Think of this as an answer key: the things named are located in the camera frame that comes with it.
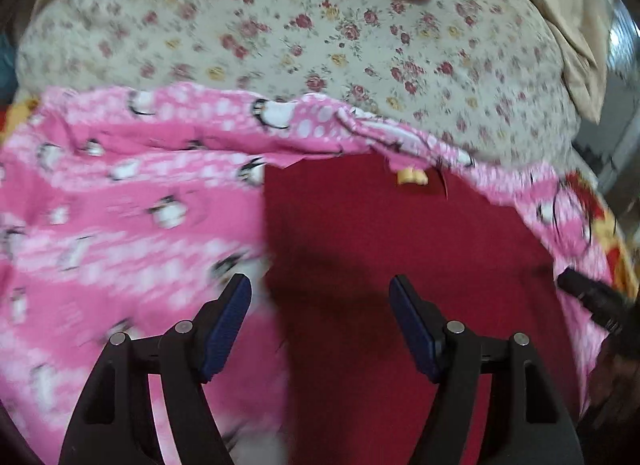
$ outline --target blue gripper pad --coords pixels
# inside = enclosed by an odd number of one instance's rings
[[[427,375],[431,382],[437,384],[440,382],[442,370],[436,362],[435,341],[397,277],[389,284],[389,303],[404,336],[404,342],[414,358],[415,367]]]
[[[251,304],[251,282],[245,275],[236,273],[220,298],[222,310],[205,344],[205,357],[200,372],[208,381],[222,371],[234,345],[238,331]]]

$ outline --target red fabric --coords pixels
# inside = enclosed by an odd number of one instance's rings
[[[388,306],[396,273],[478,334],[529,334],[578,413],[550,255],[513,208],[444,179],[447,198],[433,171],[423,191],[398,187],[378,155],[266,169],[266,280],[287,339],[291,463],[408,462],[436,387],[416,371]],[[463,463],[478,457],[488,384],[482,377]]]

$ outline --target pink penguin print fabric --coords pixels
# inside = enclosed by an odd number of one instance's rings
[[[264,166],[370,151],[392,169],[450,166],[492,202],[516,207],[557,272],[572,265],[610,280],[602,249],[585,241],[580,211],[546,164],[487,166],[323,94],[278,103],[189,83],[153,92],[52,88],[0,154],[0,400],[43,461],[57,463],[111,334],[164,333],[236,272],[251,279],[254,297],[225,369],[204,390],[223,435],[278,431],[287,370],[261,281]],[[552,202],[558,229],[543,213]],[[558,294],[586,405],[604,333]],[[159,381],[150,383],[165,463],[178,464]]]

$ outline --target floral pattern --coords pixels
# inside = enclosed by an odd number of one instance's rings
[[[528,0],[56,0],[18,58],[33,93],[176,80],[325,92],[506,165],[573,156],[561,71]]]

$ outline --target metal screw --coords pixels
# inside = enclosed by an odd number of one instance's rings
[[[527,344],[529,344],[529,337],[524,333],[518,332],[513,336],[513,341],[518,346],[526,346]]]
[[[193,322],[190,320],[181,320],[175,325],[175,331],[178,333],[189,333],[191,328],[193,328]]]
[[[447,329],[451,333],[462,333],[465,331],[465,325],[462,324],[459,320],[450,320],[447,322]]]
[[[109,342],[114,346],[120,346],[125,340],[127,340],[127,336],[122,331],[118,331],[109,337]]]

